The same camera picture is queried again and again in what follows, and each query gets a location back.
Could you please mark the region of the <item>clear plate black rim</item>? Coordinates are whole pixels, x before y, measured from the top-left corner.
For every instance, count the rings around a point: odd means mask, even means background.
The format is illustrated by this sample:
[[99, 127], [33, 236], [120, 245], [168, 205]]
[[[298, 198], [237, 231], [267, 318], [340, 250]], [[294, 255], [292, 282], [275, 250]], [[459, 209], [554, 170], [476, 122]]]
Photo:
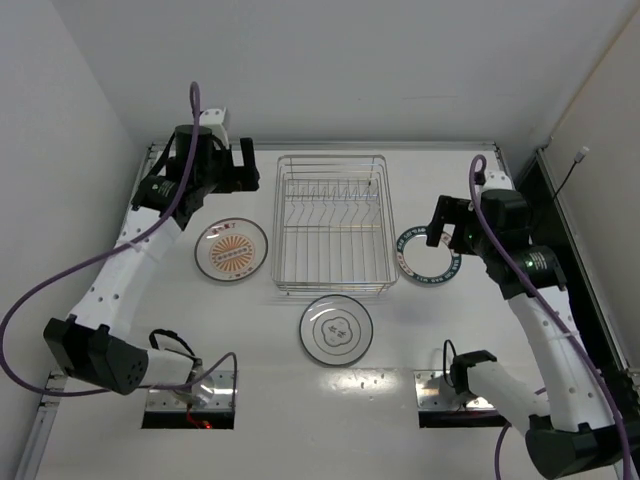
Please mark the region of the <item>clear plate black rim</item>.
[[356, 364], [368, 352], [374, 325], [366, 307], [346, 295], [325, 295], [311, 302], [299, 321], [305, 354], [325, 367]]

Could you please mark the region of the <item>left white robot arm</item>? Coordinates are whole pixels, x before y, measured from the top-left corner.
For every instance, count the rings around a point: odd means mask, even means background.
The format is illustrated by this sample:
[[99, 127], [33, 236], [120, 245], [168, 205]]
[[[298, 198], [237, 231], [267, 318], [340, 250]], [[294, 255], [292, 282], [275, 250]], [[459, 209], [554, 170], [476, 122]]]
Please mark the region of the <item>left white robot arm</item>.
[[162, 258], [206, 196], [255, 191], [260, 174], [252, 139], [240, 141], [243, 163], [207, 127], [175, 128], [156, 164], [141, 178], [116, 244], [90, 289], [66, 319], [52, 318], [44, 339], [61, 370], [101, 389], [189, 392], [206, 373], [193, 354], [128, 342], [134, 315]]

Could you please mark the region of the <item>dark green rimmed plate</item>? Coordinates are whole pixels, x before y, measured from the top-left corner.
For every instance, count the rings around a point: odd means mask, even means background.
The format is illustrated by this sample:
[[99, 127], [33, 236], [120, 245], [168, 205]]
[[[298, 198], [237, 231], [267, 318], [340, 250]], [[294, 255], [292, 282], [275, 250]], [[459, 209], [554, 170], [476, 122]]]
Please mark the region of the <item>dark green rimmed plate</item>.
[[443, 231], [436, 244], [439, 259], [431, 258], [427, 245], [428, 227], [413, 226], [396, 240], [396, 263], [411, 281], [436, 287], [451, 281], [461, 270], [462, 256], [450, 248], [451, 235]]

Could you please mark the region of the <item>orange sunburst glass plate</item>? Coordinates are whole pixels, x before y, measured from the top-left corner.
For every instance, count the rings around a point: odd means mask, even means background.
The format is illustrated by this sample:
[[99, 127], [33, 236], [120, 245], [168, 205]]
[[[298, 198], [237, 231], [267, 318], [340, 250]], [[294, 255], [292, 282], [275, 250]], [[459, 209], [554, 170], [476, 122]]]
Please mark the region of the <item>orange sunburst glass plate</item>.
[[255, 274], [267, 258], [265, 231], [254, 221], [230, 217], [209, 225], [198, 237], [194, 260], [207, 278], [233, 283]]

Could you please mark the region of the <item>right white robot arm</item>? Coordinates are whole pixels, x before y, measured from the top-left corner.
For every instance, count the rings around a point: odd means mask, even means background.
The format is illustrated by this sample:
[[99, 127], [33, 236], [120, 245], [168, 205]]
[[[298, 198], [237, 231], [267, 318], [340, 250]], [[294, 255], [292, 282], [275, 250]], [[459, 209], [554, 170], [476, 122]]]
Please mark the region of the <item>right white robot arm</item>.
[[546, 479], [620, 463], [632, 476], [639, 423], [625, 421], [589, 358], [570, 316], [566, 278], [554, 252], [530, 241], [529, 208], [515, 190], [472, 190], [468, 200], [442, 195], [427, 227], [427, 245], [454, 228], [449, 244], [481, 258], [519, 320], [547, 396], [512, 377], [495, 355], [454, 356], [443, 377], [460, 398], [483, 397], [524, 437], [529, 457]]

